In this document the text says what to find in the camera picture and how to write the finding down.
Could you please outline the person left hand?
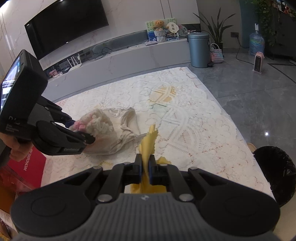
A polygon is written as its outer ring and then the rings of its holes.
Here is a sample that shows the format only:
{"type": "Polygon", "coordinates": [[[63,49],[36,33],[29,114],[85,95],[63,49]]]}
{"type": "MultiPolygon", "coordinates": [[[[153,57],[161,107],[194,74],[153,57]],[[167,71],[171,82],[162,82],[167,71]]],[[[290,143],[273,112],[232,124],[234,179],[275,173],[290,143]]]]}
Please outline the person left hand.
{"type": "Polygon", "coordinates": [[[5,145],[11,148],[10,159],[17,162],[22,161],[33,148],[32,142],[20,144],[14,136],[5,133],[1,133],[1,140],[5,145]]]}

